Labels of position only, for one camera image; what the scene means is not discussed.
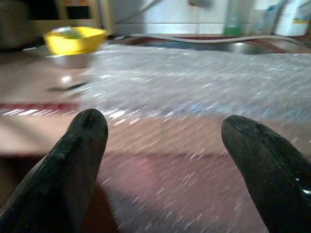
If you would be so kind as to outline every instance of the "yellow bowl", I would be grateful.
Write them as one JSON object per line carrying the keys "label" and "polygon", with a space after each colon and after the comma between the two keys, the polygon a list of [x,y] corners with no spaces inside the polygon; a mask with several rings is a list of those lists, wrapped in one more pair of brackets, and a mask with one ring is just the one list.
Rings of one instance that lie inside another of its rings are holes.
{"label": "yellow bowl", "polygon": [[94,52],[108,38],[106,30],[90,27],[73,27],[72,29],[81,34],[83,38],[69,39],[56,32],[44,34],[44,40],[51,53],[75,55]]}

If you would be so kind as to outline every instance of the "plastic bottle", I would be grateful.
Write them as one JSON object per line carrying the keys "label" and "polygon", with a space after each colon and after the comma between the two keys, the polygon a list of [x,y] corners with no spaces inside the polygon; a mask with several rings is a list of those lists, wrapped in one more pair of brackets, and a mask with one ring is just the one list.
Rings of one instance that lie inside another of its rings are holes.
{"label": "plastic bottle", "polygon": [[224,35],[240,36],[242,34],[242,9],[240,0],[229,1]]}
{"label": "plastic bottle", "polygon": [[301,36],[308,30],[310,13],[303,9],[302,0],[289,0],[281,11],[274,33],[282,36]]}

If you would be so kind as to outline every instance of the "tiled wall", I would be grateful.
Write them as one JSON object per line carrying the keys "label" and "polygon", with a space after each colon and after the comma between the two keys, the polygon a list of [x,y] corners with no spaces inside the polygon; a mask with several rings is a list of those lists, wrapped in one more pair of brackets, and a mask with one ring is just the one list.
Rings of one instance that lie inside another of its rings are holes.
{"label": "tiled wall", "polygon": [[[116,21],[135,12],[149,0],[112,0]],[[223,32],[228,0],[159,0],[157,4],[126,22],[116,25],[120,34],[215,33]],[[240,0],[245,29],[249,27],[254,0]]]}

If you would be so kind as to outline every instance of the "wire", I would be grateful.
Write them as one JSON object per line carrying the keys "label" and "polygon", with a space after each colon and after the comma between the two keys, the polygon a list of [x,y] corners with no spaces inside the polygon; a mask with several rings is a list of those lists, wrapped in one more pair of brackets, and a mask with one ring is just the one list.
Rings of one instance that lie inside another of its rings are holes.
{"label": "wire", "polygon": [[149,8],[153,7],[155,4],[157,4],[160,1],[161,0],[149,0],[144,5],[142,5],[140,8],[138,8],[137,11],[133,12],[132,14],[127,16],[126,18],[122,18],[122,19],[117,20],[117,22],[115,22],[115,23],[116,24],[124,23],[125,21],[127,21],[127,20],[129,20],[131,18],[134,18],[135,16],[139,15],[140,13],[143,13],[144,11],[146,11]]}
{"label": "wire", "polygon": [[245,41],[245,40],[255,40],[255,39],[279,39],[285,40],[300,46],[304,46],[301,42],[284,37],[279,35],[255,35],[255,36],[245,36],[245,37],[236,37],[236,38],[229,38],[229,39],[216,39],[216,40],[194,40],[194,39],[183,39],[171,36],[163,36],[163,35],[155,35],[155,34],[132,34],[132,37],[149,37],[155,39],[162,39],[162,40],[171,40],[171,41],[178,41],[178,42],[186,42],[186,43],[201,43],[201,44],[213,44],[213,43],[224,43],[224,42],[238,42],[238,41]]}

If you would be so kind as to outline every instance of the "white container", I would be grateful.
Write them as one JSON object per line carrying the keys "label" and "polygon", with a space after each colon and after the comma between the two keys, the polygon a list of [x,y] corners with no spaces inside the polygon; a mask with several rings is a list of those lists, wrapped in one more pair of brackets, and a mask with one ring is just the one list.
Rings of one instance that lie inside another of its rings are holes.
{"label": "white container", "polygon": [[289,0],[281,11],[274,33],[282,36],[301,36],[308,30],[310,14],[303,11],[302,0]]}

